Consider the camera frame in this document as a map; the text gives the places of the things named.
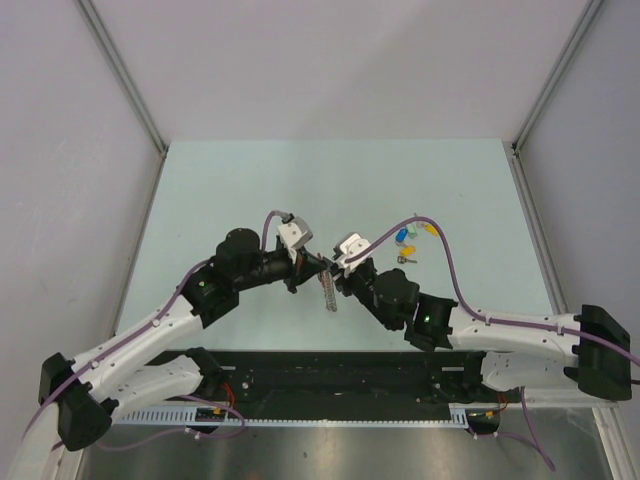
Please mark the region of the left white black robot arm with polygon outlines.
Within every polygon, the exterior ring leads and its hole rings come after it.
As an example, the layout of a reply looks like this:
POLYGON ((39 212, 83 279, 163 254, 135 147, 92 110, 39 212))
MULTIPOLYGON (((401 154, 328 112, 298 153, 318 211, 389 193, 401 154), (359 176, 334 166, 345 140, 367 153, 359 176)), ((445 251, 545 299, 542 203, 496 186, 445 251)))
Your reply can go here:
POLYGON ((58 407, 59 442, 70 451, 97 442, 128 402, 194 394, 207 400, 221 387, 214 360, 203 350, 184 356, 183 374, 148 366, 173 341, 199 333, 239 304, 241 292, 281 281, 291 293, 325 266, 306 249, 311 229, 291 219, 265 250, 247 228, 230 231, 213 257, 194 265, 166 303, 124 333, 68 359, 61 353, 41 367, 39 404, 58 407))

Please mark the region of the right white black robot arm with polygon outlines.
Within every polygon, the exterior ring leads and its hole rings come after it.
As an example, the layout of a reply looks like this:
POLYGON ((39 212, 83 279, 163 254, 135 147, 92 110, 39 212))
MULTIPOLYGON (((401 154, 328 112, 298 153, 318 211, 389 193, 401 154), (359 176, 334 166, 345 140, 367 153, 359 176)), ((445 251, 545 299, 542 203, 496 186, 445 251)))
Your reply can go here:
POLYGON ((372 259, 330 268, 337 290, 355 297, 386 329, 425 352, 481 352, 481 366, 461 376, 463 393, 484 401, 495 391, 576 384, 609 401, 632 397, 630 336, 602 307, 577 314, 506 316, 421 292, 405 272, 378 272, 372 259))

